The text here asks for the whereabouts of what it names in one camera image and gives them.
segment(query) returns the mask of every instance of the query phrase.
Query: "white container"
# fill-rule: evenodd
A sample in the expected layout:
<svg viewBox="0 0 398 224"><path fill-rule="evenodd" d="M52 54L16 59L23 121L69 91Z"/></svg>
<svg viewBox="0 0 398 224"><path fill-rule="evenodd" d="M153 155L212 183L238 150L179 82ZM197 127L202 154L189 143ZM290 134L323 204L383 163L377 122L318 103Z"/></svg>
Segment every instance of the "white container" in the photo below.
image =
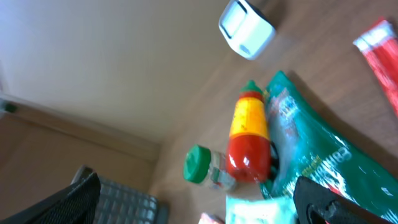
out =
<svg viewBox="0 0 398 224"><path fill-rule="evenodd" d="M199 145L187 153L183 176L189 182L225 192L232 191L236 185L235 178L226 171L225 154Z"/></svg>
<svg viewBox="0 0 398 224"><path fill-rule="evenodd" d="M275 29L245 0L232 0L218 21L228 45L240 56L254 60L275 36Z"/></svg>

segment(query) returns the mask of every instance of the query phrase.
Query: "black mesh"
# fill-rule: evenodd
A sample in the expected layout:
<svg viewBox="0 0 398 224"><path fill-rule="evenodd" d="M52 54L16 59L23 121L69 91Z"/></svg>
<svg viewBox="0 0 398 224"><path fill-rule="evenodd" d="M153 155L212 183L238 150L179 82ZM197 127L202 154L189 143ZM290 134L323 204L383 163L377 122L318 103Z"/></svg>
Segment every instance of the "black mesh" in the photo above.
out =
<svg viewBox="0 0 398 224"><path fill-rule="evenodd" d="M100 197L101 184L95 173L14 215L6 223L91 224Z"/></svg>

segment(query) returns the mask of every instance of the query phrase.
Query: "green package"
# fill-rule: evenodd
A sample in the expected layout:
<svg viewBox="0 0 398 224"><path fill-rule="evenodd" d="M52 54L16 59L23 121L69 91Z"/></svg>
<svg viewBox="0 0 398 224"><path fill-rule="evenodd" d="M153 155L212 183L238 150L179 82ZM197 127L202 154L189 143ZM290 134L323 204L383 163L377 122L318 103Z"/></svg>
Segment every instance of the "green package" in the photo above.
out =
<svg viewBox="0 0 398 224"><path fill-rule="evenodd" d="M398 223L398 181L333 130L283 72L266 88L269 133L279 157L264 198L292 196L297 178L311 178L380 217Z"/></svg>

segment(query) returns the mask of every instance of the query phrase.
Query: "white wall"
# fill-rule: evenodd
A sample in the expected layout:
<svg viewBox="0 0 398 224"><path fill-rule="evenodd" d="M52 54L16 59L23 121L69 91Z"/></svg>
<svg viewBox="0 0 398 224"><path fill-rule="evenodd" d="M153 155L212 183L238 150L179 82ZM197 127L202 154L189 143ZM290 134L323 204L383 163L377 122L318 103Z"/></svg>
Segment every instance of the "white wall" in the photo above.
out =
<svg viewBox="0 0 398 224"><path fill-rule="evenodd" d="M5 93L161 141L228 51L228 0L5 0Z"/></svg>

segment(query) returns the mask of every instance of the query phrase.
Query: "yellow label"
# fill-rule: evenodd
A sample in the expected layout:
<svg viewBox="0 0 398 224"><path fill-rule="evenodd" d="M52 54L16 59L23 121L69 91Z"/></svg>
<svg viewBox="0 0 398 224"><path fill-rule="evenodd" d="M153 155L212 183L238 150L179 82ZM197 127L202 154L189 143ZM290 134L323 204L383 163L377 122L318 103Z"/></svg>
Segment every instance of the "yellow label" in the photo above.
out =
<svg viewBox="0 0 398 224"><path fill-rule="evenodd" d="M257 134L269 139L264 104L253 97L238 100L229 136Z"/></svg>

